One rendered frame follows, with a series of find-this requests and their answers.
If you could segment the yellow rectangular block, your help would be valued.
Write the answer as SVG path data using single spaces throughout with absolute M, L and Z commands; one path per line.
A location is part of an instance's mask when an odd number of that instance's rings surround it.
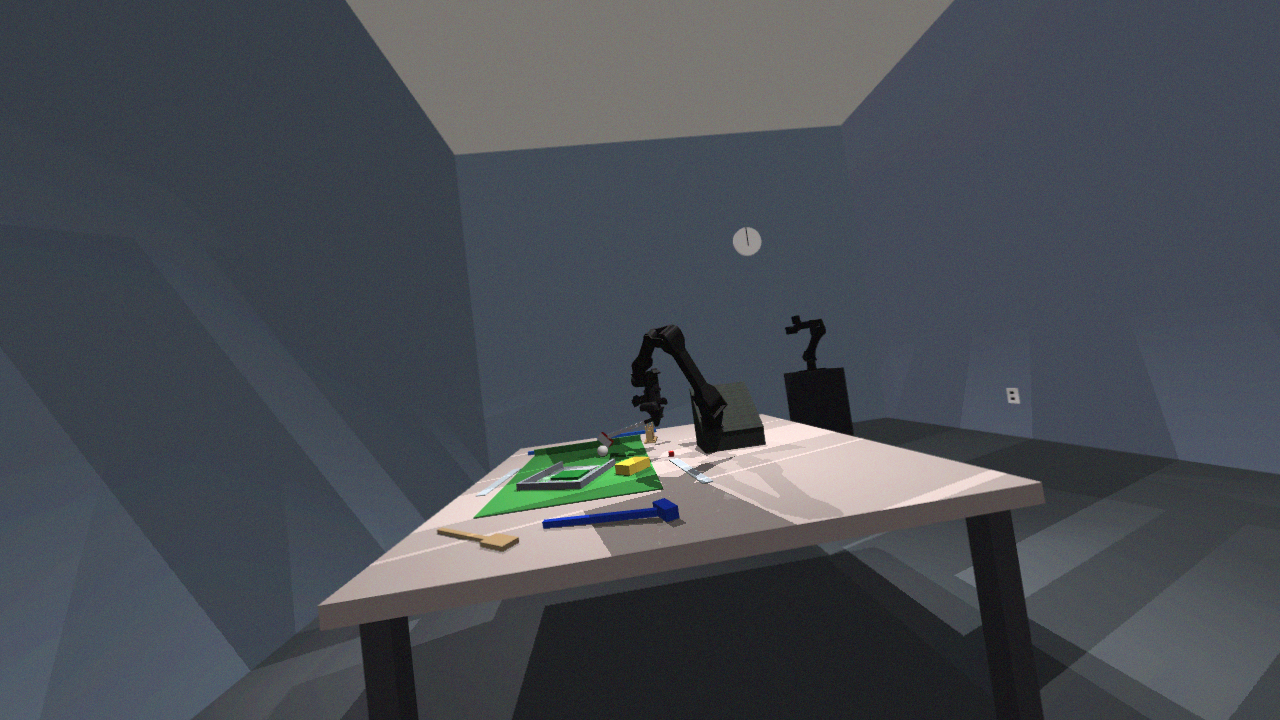
M 646 468 L 650 468 L 650 457 L 635 456 L 622 462 L 614 464 L 616 474 L 628 475 L 628 477 Z

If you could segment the green putting mat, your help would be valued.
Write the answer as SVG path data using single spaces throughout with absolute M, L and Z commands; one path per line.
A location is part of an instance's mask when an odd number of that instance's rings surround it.
M 599 446 L 598 446 L 599 447 Z M 547 509 L 564 503 L 579 503 L 596 498 L 611 498 L 623 495 L 643 493 L 654 489 L 663 489 L 657 471 L 652 465 L 632 475 L 616 474 L 614 466 L 604 471 L 595 480 L 582 489 L 517 489 L 516 484 L 538 471 L 550 468 L 556 462 L 563 461 L 563 468 L 543 477 L 550 480 L 552 474 L 558 474 L 571 466 L 604 465 L 614 459 L 622 462 L 630 457 L 649 457 L 643 446 L 643 441 L 632 441 L 620 445 L 611 445 L 608 454 L 600 456 L 598 447 L 577 448 L 557 454 L 543 454 L 534 456 L 475 516 L 489 518 L 508 512 L 521 512 L 534 509 Z M 541 480 L 541 482 L 543 482 Z

